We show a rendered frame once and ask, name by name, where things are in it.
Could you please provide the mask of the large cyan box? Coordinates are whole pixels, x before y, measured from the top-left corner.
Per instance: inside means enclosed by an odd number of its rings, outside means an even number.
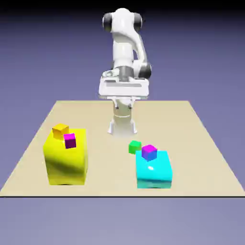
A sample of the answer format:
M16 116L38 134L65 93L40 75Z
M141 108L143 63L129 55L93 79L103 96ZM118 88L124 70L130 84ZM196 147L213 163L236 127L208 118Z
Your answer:
M172 185L172 167L167 151L158 151L154 160L147 161L136 151L136 179L138 189L169 189Z

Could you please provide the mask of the small magenta cube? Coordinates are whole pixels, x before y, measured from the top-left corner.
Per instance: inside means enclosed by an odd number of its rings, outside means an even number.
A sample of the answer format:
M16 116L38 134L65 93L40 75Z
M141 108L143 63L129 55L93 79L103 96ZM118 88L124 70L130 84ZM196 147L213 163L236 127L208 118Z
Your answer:
M76 148L76 136L74 133L64 134L64 141L66 149Z

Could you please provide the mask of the small purple cube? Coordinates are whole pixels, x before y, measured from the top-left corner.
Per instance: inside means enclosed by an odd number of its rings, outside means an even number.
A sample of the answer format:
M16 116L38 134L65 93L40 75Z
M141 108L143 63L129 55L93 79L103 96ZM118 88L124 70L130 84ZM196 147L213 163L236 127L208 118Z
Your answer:
M157 149L153 145L145 145L142 147L142 157L146 161L151 161L157 158Z

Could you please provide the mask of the small orange cube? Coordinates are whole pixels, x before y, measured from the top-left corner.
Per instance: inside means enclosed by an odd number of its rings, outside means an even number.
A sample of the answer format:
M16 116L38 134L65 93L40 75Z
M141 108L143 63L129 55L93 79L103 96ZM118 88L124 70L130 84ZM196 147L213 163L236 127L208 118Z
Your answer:
M59 123L52 128L53 137L58 140L63 140L64 135L69 133L69 126Z

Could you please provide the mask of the large yellow box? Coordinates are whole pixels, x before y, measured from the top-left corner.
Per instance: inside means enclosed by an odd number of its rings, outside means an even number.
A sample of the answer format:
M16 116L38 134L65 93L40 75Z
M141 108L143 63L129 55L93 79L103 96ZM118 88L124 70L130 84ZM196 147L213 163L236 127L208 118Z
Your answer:
M88 171L88 145L85 129L70 129L76 147L67 149L64 139L49 133L44 146L46 171L51 185L84 185Z

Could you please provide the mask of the small green cube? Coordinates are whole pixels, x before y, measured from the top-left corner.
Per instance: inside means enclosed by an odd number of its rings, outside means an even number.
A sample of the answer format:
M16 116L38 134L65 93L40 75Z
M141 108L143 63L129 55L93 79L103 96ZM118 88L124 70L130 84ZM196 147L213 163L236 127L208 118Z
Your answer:
M128 152L130 154L135 155L136 154L136 151L141 151L141 149L142 149L142 143L140 141L132 140L129 143Z

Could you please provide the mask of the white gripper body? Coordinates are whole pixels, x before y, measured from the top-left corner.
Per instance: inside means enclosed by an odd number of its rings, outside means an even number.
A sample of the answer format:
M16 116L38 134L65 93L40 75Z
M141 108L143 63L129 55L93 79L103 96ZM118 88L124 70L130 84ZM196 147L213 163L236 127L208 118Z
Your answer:
M119 81L119 77L101 77L99 96L147 98L149 95L149 81L129 77L129 81Z

